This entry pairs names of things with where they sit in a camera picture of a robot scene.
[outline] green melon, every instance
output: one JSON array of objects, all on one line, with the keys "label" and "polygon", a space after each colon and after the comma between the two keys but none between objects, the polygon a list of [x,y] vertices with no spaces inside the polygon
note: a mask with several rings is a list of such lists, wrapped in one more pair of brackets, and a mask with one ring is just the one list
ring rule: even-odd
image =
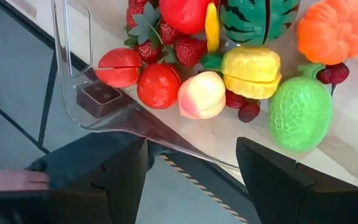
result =
[{"label": "green melon", "polygon": [[270,131],[284,149],[305,152],[314,149],[327,135],[333,116],[333,99],[314,77],[324,65],[302,67],[304,75],[288,80],[270,104]]},{"label": "green melon", "polygon": [[300,0],[222,1],[219,18],[235,43],[260,46],[280,37],[296,19]]}]

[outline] hand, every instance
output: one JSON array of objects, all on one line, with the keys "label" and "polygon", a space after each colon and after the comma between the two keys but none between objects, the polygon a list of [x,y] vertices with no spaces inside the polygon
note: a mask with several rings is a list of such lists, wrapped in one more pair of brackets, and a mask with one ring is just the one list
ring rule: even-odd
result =
[{"label": "hand", "polygon": [[0,191],[47,190],[48,183],[43,172],[0,170]]}]

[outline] table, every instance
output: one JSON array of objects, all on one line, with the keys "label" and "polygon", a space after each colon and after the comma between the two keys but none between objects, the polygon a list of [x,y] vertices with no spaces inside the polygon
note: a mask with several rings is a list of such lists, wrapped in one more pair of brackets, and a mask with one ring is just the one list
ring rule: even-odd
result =
[{"label": "table", "polygon": [[[6,1],[46,33],[54,36],[50,1]],[[83,61],[90,62],[88,11],[84,5],[88,7],[92,15],[93,62],[97,63],[107,51],[123,46],[123,40],[126,38],[123,31],[126,1],[80,0],[69,2],[68,25],[71,52]],[[304,11],[314,2],[316,0],[302,1],[300,11]],[[292,30],[271,46],[282,56],[284,62],[282,73],[287,77],[293,73],[294,66],[303,61],[302,57],[296,53],[293,44],[290,45],[292,47],[287,47],[294,41],[296,40]],[[227,108],[219,116],[204,121],[193,121],[181,117],[177,106],[163,111],[145,108],[167,127],[174,130],[178,136],[194,146],[194,151],[175,145],[172,147],[187,153],[195,152],[194,156],[217,162],[240,181],[242,180],[238,172],[234,150],[236,138],[245,136],[272,150],[294,158],[300,163],[358,186],[358,58],[351,60],[348,66],[351,75],[345,83],[337,88],[334,95],[334,121],[331,130],[326,139],[315,150],[306,154],[283,151],[271,141],[266,125],[266,102],[262,102],[263,112],[250,124],[238,122],[235,111]],[[124,92],[139,102],[135,89],[132,86],[126,88]]]}]

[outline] blue fabric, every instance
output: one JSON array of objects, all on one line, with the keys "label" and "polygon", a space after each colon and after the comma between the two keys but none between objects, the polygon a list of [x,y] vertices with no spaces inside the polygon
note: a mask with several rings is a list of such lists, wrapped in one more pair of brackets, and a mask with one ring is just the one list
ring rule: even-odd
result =
[{"label": "blue fabric", "polygon": [[[60,189],[91,172],[137,139],[139,137],[124,132],[89,134],[41,157],[27,169],[46,172],[50,177],[50,188]],[[154,142],[149,142],[148,146],[150,169],[154,164],[154,157],[167,152],[167,148]]]}]

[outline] floor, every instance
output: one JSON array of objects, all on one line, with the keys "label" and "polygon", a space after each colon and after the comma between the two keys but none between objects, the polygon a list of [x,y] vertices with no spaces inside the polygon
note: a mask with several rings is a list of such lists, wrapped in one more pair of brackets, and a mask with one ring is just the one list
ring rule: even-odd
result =
[{"label": "floor", "polygon": [[[0,109],[22,127],[30,139],[38,139],[40,135],[52,55],[50,48],[0,9]],[[86,134],[66,115],[56,80],[44,148],[54,151]],[[44,156],[29,138],[0,114],[0,169],[22,169]],[[242,211],[248,214],[246,219],[255,220],[250,223],[260,223],[252,204],[245,203],[246,206],[240,207],[246,208]],[[147,174],[137,223],[248,222],[240,221],[166,161],[157,158]]]}]

